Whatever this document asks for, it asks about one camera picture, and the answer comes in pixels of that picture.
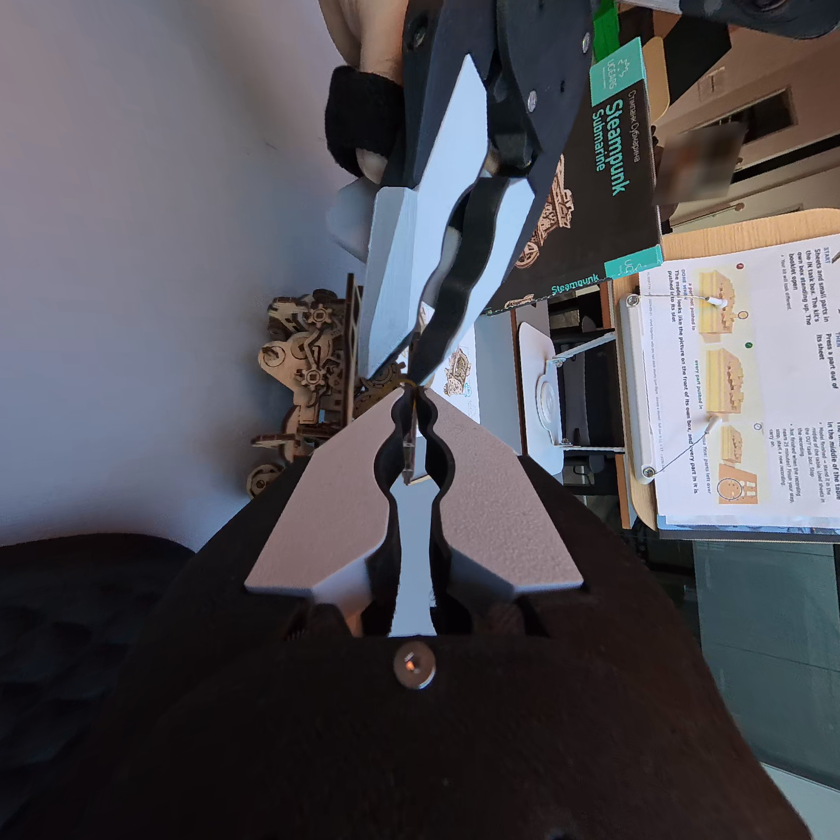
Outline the instruction sheet stand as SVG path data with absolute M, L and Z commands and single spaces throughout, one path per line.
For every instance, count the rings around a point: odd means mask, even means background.
M 613 455 L 625 508 L 672 539 L 838 543 L 838 209 L 665 237 L 609 284 L 612 328 L 515 329 L 523 451 Z M 558 377 L 616 354 L 621 444 L 575 444 Z

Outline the white assembly booklet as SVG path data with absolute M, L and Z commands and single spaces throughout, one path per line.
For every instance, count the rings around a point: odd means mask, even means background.
M 480 422 L 475 328 L 469 327 L 458 346 L 439 365 L 428 387 L 477 424 Z

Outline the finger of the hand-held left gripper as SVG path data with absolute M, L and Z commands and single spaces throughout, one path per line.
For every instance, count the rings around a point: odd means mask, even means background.
M 534 194 L 525 178 L 479 178 L 469 195 L 455 261 L 437 289 L 433 316 L 408 365 L 425 385 L 459 346 L 522 250 L 519 242 Z
M 364 263 L 360 376 L 370 378 L 413 333 L 448 221 L 478 178 L 487 149 L 487 93 L 474 60 L 465 56 L 418 185 L 376 185 L 362 177 L 336 193 L 329 234 Z

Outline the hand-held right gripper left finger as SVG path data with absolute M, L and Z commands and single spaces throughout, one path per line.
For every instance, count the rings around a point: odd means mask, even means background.
M 399 387 L 310 457 L 245 579 L 249 593 L 393 615 L 402 550 L 391 489 L 410 423 L 411 390 Z

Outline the person's left hand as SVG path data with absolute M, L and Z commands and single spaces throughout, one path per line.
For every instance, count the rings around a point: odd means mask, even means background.
M 381 184 L 404 132 L 403 27 L 407 1 L 320 1 L 343 59 L 329 84 L 324 130 L 336 163 Z

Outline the wooden gear model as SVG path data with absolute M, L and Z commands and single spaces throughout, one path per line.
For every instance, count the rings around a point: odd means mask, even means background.
M 268 306 L 271 341 L 260 348 L 258 364 L 290 391 L 292 405 L 279 431 L 251 441 L 276 457 L 248 474 L 249 498 L 390 395 L 388 382 L 405 376 L 402 362 L 368 377 L 358 373 L 362 293 L 349 274 L 343 297 L 315 289 L 301 297 L 276 297 Z

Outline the black model kit box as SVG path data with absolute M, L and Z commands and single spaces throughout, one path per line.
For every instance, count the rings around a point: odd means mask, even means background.
M 654 191 L 647 73 L 634 38 L 591 68 L 541 215 L 485 314 L 660 266 Z

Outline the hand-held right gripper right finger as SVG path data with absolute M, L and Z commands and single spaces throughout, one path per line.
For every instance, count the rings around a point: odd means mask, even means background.
M 577 590 L 584 578 L 514 450 L 441 395 L 416 390 L 425 466 L 437 486 L 429 563 L 436 621 Z

